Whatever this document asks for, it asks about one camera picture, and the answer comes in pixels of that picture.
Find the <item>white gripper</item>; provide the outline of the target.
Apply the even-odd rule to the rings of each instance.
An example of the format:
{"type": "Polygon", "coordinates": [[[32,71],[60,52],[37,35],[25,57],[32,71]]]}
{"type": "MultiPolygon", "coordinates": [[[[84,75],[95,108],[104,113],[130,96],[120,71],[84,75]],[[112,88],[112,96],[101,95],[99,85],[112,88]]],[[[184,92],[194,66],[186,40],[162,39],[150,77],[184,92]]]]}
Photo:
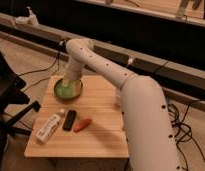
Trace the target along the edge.
{"type": "Polygon", "coordinates": [[[79,88],[81,86],[83,67],[84,64],[82,62],[76,59],[70,59],[68,61],[66,74],[63,77],[63,84],[65,86],[79,88]]]}

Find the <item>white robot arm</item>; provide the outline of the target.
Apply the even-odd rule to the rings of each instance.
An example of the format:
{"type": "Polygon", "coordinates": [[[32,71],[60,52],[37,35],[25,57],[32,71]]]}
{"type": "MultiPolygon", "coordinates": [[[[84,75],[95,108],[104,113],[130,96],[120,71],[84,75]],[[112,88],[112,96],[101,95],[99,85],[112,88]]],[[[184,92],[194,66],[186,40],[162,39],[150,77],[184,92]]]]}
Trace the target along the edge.
{"type": "Polygon", "coordinates": [[[85,65],[101,74],[121,92],[121,109],[133,171],[181,171],[180,160],[161,86],[93,51],[87,38],[66,43],[70,55],[65,78],[78,80],[85,65]]]}

